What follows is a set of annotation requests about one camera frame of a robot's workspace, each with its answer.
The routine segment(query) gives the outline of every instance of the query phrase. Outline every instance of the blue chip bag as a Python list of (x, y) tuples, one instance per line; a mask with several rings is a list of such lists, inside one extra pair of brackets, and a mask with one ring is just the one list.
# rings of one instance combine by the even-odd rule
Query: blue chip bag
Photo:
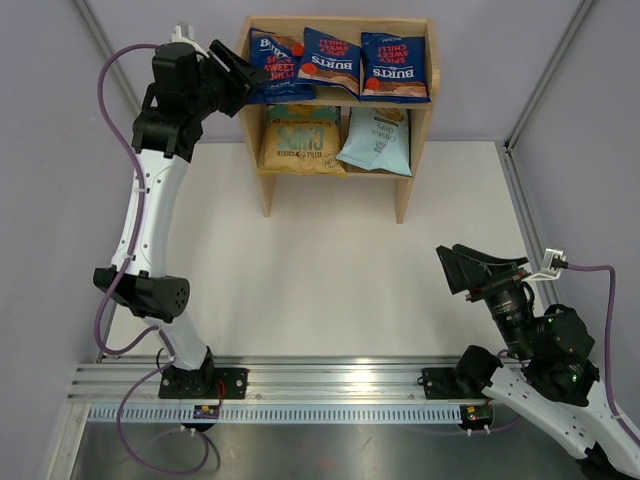
[(429, 102), (424, 37), (362, 33), (364, 89), (360, 100)]
[(411, 176), (409, 114), (400, 108), (351, 108), (349, 136), (338, 160), (364, 170)]
[(249, 30), (249, 63), (262, 67), (271, 78), (260, 86), (247, 103), (300, 102), (312, 100), (309, 85), (298, 82), (298, 68), (304, 47), (293, 38), (257, 28)]
[(313, 28), (304, 29), (304, 56), (298, 78), (301, 83), (340, 86), (360, 95), (360, 47)]

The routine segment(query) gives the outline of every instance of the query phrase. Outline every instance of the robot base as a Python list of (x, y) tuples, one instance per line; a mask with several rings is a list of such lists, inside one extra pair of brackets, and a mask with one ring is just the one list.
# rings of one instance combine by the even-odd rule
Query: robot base
[(212, 399), (217, 400), (216, 385), (224, 385), (224, 399), (242, 400), (247, 393), (249, 371), (246, 368), (215, 368), (213, 355), (207, 348), (202, 366), (197, 370), (169, 367), (162, 372), (160, 391), (162, 399)]

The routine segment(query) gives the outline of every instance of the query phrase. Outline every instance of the wooden shelf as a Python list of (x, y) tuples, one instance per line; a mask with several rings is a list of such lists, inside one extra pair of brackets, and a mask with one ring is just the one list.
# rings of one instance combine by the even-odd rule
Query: wooden shelf
[[(341, 40), (360, 45), (362, 32), (384, 32), (399, 36), (425, 37), (425, 68), (430, 102), (396, 104), (392, 102), (360, 102), (346, 90), (339, 87), (316, 87), (316, 98), (305, 102), (307, 105), (333, 105), (339, 107), (384, 107), (405, 108), (409, 110), (410, 128), (410, 165), (411, 177), (385, 171), (367, 171), (352, 165), (345, 165), (348, 177), (390, 178), (396, 180), (396, 221), (402, 223), (409, 204), (414, 178), (417, 174), (435, 101), (440, 91), (440, 60), (435, 30), (431, 19), (378, 18), (378, 17), (301, 17), (301, 16), (248, 16), (240, 32), (236, 53), (245, 60), (249, 58), (249, 29), (259, 28), (268, 32), (288, 35), (302, 39), (305, 27), (315, 28)], [(247, 105), (240, 111), (240, 123), (249, 158), (254, 173), (261, 161), (264, 130), (266, 128), (266, 106)], [(343, 130), (346, 126), (343, 116)], [(279, 175), (256, 175), (262, 201), (262, 210), (266, 217), (271, 214), (271, 204)]]
[(313, 100), (305, 100), (304, 102), (283, 102), (296, 103), (302, 105), (333, 105), (337, 107), (389, 107), (396, 105), (398, 108), (406, 108), (408, 110), (426, 110), (431, 108), (431, 102), (425, 103), (403, 103), (392, 104), (391, 102), (361, 102), (354, 98), (349, 92), (340, 87), (319, 87), (313, 85), (316, 92), (316, 98)]

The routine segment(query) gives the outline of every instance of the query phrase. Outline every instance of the metal track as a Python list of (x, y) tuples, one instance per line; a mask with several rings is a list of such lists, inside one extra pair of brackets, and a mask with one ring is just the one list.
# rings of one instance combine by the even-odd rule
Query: metal track
[[(125, 406), (124, 423), (250, 424), (458, 424), (456, 405), (237, 405), (224, 403), (216, 418), (201, 418), (193, 404)], [(119, 404), (93, 404), (88, 422), (115, 422)]]
[[(155, 365), (129, 363), (84, 364), (77, 368), (69, 403), (118, 403), (134, 382)], [(216, 359), (218, 367), (249, 369), (244, 400), (228, 400), (226, 405), (436, 405), (470, 404), (468, 399), (427, 401), (416, 380), (425, 366), (447, 367), (455, 361), (433, 358), (351, 358), (351, 359)], [(130, 403), (184, 404), (158, 399), (160, 376), (141, 385)]]

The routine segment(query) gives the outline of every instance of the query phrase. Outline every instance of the light blue chip bag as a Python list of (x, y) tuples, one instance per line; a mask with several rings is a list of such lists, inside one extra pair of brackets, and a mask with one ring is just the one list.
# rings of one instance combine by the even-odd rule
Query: light blue chip bag
[(411, 176), (407, 110), (353, 107), (349, 136), (336, 158), (364, 170)]

